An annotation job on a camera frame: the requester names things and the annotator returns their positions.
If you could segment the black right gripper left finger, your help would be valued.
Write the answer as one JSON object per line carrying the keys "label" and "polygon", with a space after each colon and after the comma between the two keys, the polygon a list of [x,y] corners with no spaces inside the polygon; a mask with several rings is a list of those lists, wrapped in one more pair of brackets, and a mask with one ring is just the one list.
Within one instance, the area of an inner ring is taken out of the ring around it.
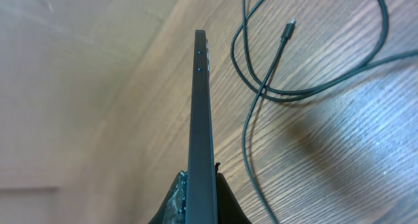
{"label": "black right gripper left finger", "polygon": [[185,224],[187,172],[179,171],[149,224]]}

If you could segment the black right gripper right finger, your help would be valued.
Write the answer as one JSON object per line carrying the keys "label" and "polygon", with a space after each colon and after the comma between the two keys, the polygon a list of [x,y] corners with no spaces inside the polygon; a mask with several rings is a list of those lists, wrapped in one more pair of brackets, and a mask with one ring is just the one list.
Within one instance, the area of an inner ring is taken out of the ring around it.
{"label": "black right gripper right finger", "polygon": [[220,163],[215,164],[217,215],[219,224],[251,224],[241,209],[224,175],[218,172]]}

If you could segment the Samsung Galaxy smartphone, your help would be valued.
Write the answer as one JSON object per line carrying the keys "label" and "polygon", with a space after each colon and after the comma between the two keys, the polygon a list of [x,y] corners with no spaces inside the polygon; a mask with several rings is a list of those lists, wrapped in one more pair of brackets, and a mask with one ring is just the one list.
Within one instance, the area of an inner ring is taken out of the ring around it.
{"label": "Samsung Galaxy smartphone", "polygon": [[196,30],[191,88],[187,200],[185,222],[214,224],[217,217],[216,178],[210,109],[206,33]]}

